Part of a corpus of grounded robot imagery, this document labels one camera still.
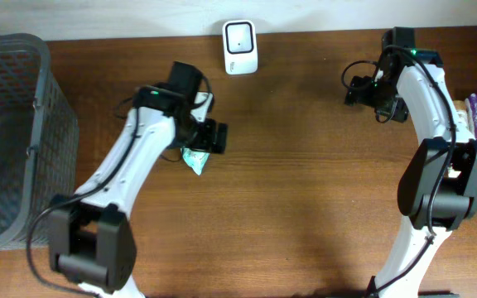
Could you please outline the teal toilet tissue pack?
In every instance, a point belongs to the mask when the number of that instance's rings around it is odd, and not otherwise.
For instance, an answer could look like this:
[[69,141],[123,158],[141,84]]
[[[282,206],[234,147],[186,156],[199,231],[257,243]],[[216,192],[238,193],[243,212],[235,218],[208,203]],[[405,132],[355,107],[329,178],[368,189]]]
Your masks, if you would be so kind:
[[197,174],[201,175],[210,154],[201,151],[192,151],[188,148],[181,149],[183,161]]

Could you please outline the white tube with gold cap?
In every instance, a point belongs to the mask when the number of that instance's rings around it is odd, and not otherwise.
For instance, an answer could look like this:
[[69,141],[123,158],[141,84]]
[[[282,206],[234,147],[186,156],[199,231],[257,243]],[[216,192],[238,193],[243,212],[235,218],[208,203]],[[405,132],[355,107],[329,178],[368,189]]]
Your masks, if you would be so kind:
[[471,117],[469,115],[467,104],[465,103],[465,101],[454,100],[453,104],[460,118],[460,122],[465,126],[465,128],[470,133],[473,133],[473,128],[471,127],[471,124],[470,124]]

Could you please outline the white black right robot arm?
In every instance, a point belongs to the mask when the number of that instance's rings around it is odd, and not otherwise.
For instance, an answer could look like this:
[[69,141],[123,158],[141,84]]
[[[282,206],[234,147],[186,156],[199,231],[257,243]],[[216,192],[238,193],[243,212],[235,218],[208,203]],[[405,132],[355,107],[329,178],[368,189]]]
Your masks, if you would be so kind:
[[455,109],[441,56],[418,48],[412,28],[387,31],[373,67],[343,83],[345,104],[373,108],[379,123],[412,120],[418,148],[397,188],[397,238],[365,295],[418,297],[440,246],[477,212],[477,140]]

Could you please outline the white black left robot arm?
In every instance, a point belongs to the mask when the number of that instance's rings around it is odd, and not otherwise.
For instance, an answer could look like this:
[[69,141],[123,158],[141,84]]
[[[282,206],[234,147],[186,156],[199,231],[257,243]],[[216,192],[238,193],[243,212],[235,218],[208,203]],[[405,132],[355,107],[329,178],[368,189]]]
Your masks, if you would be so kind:
[[193,65],[174,62],[164,82],[143,85],[117,141],[99,168],[71,196],[44,212],[49,265],[89,297],[140,297],[133,278],[137,247],[130,215],[142,185],[168,149],[222,154],[228,127],[208,118],[214,95]]

